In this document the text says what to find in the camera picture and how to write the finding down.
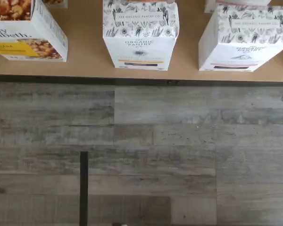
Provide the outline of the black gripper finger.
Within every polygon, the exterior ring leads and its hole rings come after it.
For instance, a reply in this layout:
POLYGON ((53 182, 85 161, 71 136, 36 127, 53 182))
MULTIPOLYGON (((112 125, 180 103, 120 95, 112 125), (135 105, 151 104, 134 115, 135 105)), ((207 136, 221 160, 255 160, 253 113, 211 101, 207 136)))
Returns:
POLYGON ((88 152, 80 152, 79 226, 88 226, 88 152))

